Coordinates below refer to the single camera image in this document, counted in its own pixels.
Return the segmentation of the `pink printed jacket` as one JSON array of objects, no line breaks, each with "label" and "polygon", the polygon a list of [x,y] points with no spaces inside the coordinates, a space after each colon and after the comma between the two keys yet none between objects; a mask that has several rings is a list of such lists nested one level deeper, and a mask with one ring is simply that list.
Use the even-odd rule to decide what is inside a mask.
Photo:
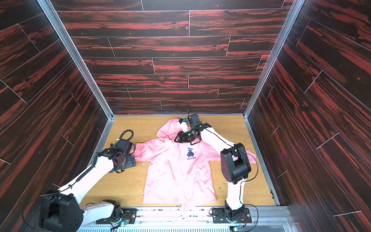
[{"label": "pink printed jacket", "polygon": [[136,144],[135,159],[149,162],[144,204],[192,208],[216,201],[210,162],[220,161],[220,153],[205,142],[176,143],[178,121],[170,119],[155,139]]}]

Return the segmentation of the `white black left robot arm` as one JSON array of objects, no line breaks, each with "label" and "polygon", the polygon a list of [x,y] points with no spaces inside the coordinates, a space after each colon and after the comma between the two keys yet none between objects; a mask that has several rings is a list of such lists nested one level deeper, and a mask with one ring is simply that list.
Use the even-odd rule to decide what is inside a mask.
[{"label": "white black left robot arm", "polygon": [[119,224],[123,213],[114,200],[80,207],[92,187],[108,173],[120,174],[136,166],[136,146],[130,139],[118,138],[115,144],[98,153],[93,163],[76,178],[54,192],[41,196],[39,227],[51,232],[76,232],[82,225],[96,221]]}]

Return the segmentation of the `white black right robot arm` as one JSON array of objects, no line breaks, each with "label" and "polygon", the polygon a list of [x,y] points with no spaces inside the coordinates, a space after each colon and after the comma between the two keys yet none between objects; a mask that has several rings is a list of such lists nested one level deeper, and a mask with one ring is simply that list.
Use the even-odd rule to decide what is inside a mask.
[{"label": "white black right robot arm", "polygon": [[182,130],[174,139],[175,142],[191,145],[194,145],[194,141],[205,142],[220,153],[221,172],[228,181],[224,215],[232,223],[240,219],[250,223],[250,213],[244,204],[243,191],[251,172],[249,158],[255,160],[255,157],[245,149],[243,144],[233,144],[217,133],[210,124],[202,123],[197,114],[180,119],[178,125]]}]

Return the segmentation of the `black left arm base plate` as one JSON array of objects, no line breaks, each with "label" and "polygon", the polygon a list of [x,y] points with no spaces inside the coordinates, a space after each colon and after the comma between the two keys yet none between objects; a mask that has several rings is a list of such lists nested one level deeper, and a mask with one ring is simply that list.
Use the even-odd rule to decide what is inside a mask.
[{"label": "black left arm base plate", "polygon": [[136,219],[137,209],[136,208],[121,208],[120,213],[113,213],[109,218],[103,218],[96,221],[97,225],[128,225],[134,224]]}]

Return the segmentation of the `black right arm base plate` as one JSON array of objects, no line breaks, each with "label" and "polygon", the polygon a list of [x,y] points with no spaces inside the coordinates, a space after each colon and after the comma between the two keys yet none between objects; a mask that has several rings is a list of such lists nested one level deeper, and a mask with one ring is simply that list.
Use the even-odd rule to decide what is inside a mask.
[{"label": "black right arm base plate", "polygon": [[209,215],[212,217],[213,223],[252,223],[249,209],[244,206],[237,210],[225,207],[212,207],[209,210]]}]

